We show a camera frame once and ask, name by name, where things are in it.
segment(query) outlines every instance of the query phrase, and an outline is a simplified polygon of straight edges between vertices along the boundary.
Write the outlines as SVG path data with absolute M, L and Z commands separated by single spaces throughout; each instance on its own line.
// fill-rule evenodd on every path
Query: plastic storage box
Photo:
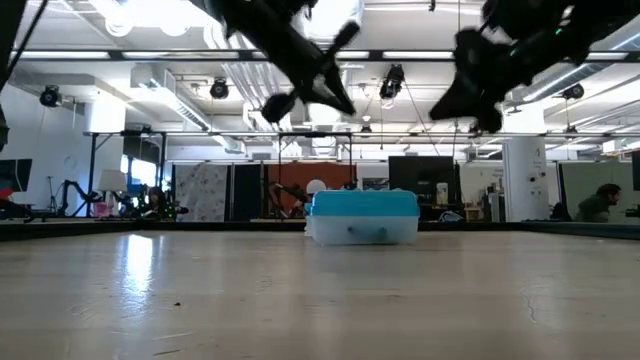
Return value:
M 410 243 L 419 217 L 409 191 L 321 191 L 313 197 L 306 232 L 324 245 Z

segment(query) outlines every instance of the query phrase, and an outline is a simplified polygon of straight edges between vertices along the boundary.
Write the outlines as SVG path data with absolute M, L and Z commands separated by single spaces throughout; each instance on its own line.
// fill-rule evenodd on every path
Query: table surface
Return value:
M 0 243 L 0 359 L 638 359 L 640 244 L 140 232 Z

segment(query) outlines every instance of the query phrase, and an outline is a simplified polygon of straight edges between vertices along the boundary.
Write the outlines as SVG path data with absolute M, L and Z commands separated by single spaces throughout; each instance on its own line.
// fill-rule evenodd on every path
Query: red object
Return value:
M 9 200 L 11 194 L 13 194 L 13 189 L 11 188 L 0 189 L 0 200 Z

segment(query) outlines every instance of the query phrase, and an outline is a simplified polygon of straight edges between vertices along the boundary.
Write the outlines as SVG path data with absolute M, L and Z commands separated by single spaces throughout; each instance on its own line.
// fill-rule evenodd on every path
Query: patterned partition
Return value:
M 176 200 L 189 209 L 178 221 L 223 222 L 228 166 L 201 163 L 176 165 Z

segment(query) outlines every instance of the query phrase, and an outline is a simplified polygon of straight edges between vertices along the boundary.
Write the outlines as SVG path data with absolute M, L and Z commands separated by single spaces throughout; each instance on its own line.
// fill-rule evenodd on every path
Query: container lid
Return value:
M 420 216 L 416 195 L 405 190 L 321 191 L 312 216 Z

